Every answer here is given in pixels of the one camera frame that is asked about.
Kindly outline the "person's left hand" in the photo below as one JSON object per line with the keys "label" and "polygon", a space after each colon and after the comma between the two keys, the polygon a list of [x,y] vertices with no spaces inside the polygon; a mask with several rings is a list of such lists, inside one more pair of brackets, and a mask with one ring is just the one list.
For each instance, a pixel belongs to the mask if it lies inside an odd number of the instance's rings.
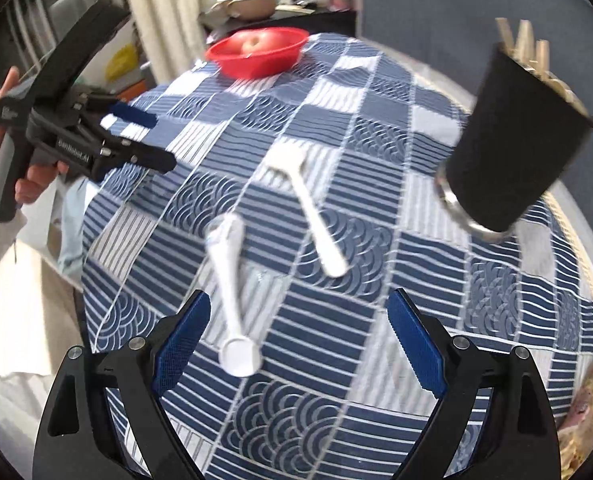
{"label": "person's left hand", "polygon": [[[20,73],[16,66],[8,70],[4,83],[0,88],[0,99],[20,83]],[[6,129],[0,126],[0,148]],[[21,205],[35,203],[46,188],[56,180],[59,174],[67,174],[69,166],[65,162],[52,165],[33,165],[28,168],[26,176],[16,181],[14,197]]]}

